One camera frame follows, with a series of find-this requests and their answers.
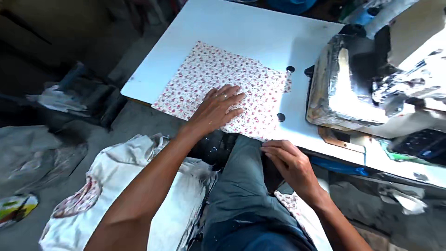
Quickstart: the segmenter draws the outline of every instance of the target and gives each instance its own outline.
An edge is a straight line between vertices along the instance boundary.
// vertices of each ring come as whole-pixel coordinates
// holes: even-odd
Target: person's left hand
[[[239,86],[227,84],[220,90],[210,90],[186,126],[203,137],[243,113],[241,108],[226,113],[229,107],[245,97],[244,93],[235,95],[239,89]]]

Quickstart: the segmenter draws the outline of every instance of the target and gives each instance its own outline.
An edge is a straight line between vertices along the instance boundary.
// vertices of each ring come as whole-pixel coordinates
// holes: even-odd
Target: white work table
[[[280,108],[286,119],[275,139],[288,139],[296,146],[364,165],[364,154],[325,143],[317,126],[305,120],[309,78],[304,70],[316,62],[322,48],[342,27],[224,0],[189,0],[121,94],[149,104],[156,102],[197,41],[260,60],[274,70],[293,66],[292,89],[283,95]],[[413,179],[413,175],[404,177]]]

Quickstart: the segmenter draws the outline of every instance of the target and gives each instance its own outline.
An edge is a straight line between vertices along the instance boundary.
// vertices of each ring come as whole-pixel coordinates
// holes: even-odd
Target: black circle
[[[279,121],[280,121],[280,122],[285,121],[285,115],[284,115],[283,113],[278,113],[278,114],[277,114],[277,117],[279,118]]]
[[[289,71],[289,72],[291,72],[291,73],[293,73],[293,72],[295,71],[294,67],[292,67],[292,66],[288,66],[288,67],[286,68],[286,70]]]

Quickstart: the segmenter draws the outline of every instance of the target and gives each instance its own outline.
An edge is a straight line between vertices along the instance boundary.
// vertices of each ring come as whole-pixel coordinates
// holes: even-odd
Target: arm
[[[308,157],[288,140],[272,140],[262,151],[274,162],[285,181],[316,212],[333,250],[372,251],[321,188]]]
[[[105,213],[86,251],[145,251],[150,222],[164,201],[178,169],[192,147],[243,110],[228,108],[244,98],[238,86],[212,89],[195,114],[158,155],[133,179]]]

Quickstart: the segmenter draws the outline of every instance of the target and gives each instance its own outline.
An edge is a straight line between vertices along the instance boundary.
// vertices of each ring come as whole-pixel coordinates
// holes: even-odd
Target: white floral fabric
[[[239,93],[246,96],[229,108],[242,108],[244,113],[221,130],[261,141],[270,139],[280,123],[277,113],[282,94],[291,91],[290,74],[203,42],[197,42],[152,107],[188,120],[208,91],[226,84],[240,86]]]

